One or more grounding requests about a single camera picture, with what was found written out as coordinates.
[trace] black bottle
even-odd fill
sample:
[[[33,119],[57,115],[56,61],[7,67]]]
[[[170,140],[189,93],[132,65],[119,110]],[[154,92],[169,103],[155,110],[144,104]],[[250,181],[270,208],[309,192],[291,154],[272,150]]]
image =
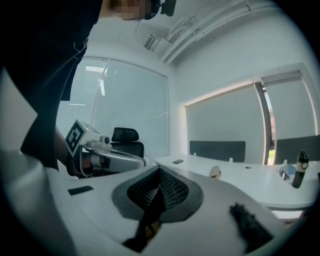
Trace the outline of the black bottle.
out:
[[[295,175],[292,182],[292,186],[294,188],[300,188],[308,166],[309,156],[307,155],[306,151],[302,150],[298,156],[298,162],[296,163]]]

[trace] curved white desk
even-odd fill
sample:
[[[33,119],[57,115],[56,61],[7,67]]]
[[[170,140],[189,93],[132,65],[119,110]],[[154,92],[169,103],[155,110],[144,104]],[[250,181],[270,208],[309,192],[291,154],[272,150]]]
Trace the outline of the curved white desk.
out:
[[[174,164],[173,161],[178,159],[183,162]],[[234,185],[272,210],[296,211],[308,208],[316,201],[320,188],[317,176],[320,162],[309,163],[302,185],[297,189],[280,177],[276,165],[232,163],[186,154],[160,157],[155,161],[160,165],[204,176],[209,176],[213,166],[220,166],[220,180]]]

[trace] person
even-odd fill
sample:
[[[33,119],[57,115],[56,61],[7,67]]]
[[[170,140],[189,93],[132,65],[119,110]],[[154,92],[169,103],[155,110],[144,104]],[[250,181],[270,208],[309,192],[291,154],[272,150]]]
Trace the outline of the person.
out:
[[[60,101],[69,101],[73,78],[98,19],[152,19],[160,0],[11,1],[5,22],[4,67],[38,116],[21,148],[45,167],[66,165],[65,138],[56,128]],[[83,168],[91,166],[90,157]]]

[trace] air vent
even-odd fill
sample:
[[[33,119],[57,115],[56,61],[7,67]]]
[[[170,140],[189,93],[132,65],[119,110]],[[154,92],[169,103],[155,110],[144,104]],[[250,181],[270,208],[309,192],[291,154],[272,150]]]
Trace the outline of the air vent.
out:
[[[146,39],[145,43],[143,46],[149,50],[150,46],[154,42],[155,38],[152,35],[149,35],[148,38]]]

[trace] mobile phone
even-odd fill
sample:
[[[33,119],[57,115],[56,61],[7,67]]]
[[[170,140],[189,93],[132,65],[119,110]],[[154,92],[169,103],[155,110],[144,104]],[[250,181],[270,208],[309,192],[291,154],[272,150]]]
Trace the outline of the mobile phone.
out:
[[[183,162],[183,160],[182,160],[182,159],[179,159],[179,160],[173,161],[173,163],[174,163],[174,164],[176,164],[176,165],[177,165],[177,164],[179,164],[179,163],[181,163],[181,162]]]

